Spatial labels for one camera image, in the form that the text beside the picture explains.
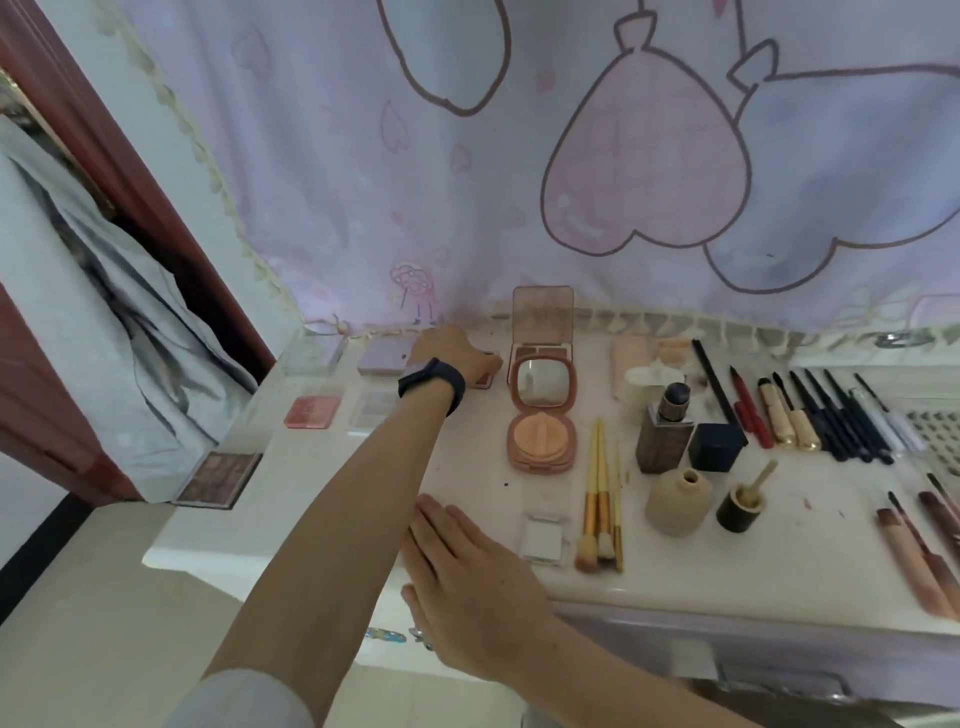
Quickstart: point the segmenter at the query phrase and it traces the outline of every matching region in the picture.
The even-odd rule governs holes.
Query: wooden makeup brush
[[[944,488],[944,484],[940,482],[940,478],[934,475],[933,473],[927,473],[926,479],[933,484],[933,487],[937,489],[937,493],[940,494],[940,497],[947,504],[947,509],[950,513],[953,514],[953,517],[957,519],[957,522],[960,523],[960,505],[957,505],[957,501],[953,499],[947,489]]]
[[[600,528],[597,536],[597,553],[601,559],[616,558],[610,519],[610,482],[607,480],[607,432],[603,419],[597,420],[597,506],[600,511]]]
[[[900,567],[900,574],[924,611],[934,617],[956,619],[953,607],[947,601],[947,595],[933,577],[930,567],[924,561],[920,547],[910,537],[909,531],[897,518],[897,514],[890,508],[880,508],[876,512],[876,523],[897,566]]]
[[[613,551],[616,553],[616,570],[623,572],[623,488],[620,486],[620,440],[613,444]]]
[[[590,464],[587,470],[587,496],[584,499],[584,535],[577,540],[577,555],[573,566],[577,571],[593,573],[597,563],[597,438],[599,421],[593,424],[590,437]]]
[[[926,545],[924,537],[920,535],[917,526],[915,526],[910,520],[910,517],[906,515],[906,511],[903,510],[903,506],[900,505],[897,497],[892,492],[887,491],[887,498],[894,504],[894,508],[896,508],[897,513],[900,514],[900,519],[906,525],[907,530],[910,531],[913,540],[917,542],[917,546],[920,547],[920,551],[924,556],[926,565],[930,569],[930,573],[932,573],[933,578],[937,580],[937,584],[939,584],[943,590],[947,601],[950,603],[950,606],[953,607],[953,611],[957,615],[960,615],[960,584],[957,583],[956,577],[953,575],[950,567],[947,566],[947,561],[940,554],[930,551],[930,547]]]

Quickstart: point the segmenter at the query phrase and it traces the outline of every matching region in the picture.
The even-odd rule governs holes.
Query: gold-handled brush
[[[616,558],[613,547],[613,531],[610,518],[610,482],[607,479],[607,431],[603,419],[597,420],[597,506],[600,513],[597,553],[601,559],[612,561]]]
[[[620,486],[620,440],[613,446],[613,551],[616,553],[616,570],[623,571],[623,488]]]
[[[584,535],[577,540],[577,555],[573,566],[577,571],[593,573],[599,567],[597,563],[597,439],[599,422],[593,424],[590,436],[590,462],[587,470],[587,494],[584,498]]]

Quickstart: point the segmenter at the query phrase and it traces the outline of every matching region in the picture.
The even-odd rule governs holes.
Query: black watch
[[[453,403],[450,404],[450,410],[446,413],[446,416],[449,417],[460,406],[464,393],[467,391],[467,383],[460,372],[449,364],[442,362],[436,356],[422,366],[414,364],[408,367],[396,384],[396,388],[400,396],[403,397],[408,390],[418,387],[424,382],[430,381],[430,379],[442,379],[453,387]]]

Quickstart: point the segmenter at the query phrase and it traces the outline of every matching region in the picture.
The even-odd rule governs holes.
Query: eyeshadow palette
[[[211,452],[197,466],[187,484],[171,502],[193,508],[233,507],[263,454]]]

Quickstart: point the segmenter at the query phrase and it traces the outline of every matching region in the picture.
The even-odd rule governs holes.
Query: hand
[[[425,363],[434,357],[460,372],[468,387],[486,375],[494,376],[503,366],[503,359],[496,354],[475,349],[459,327],[428,328],[417,337],[410,363]]]
[[[444,665],[510,685],[543,659],[561,625],[546,592],[459,508],[418,497],[400,553],[414,582],[403,600]]]

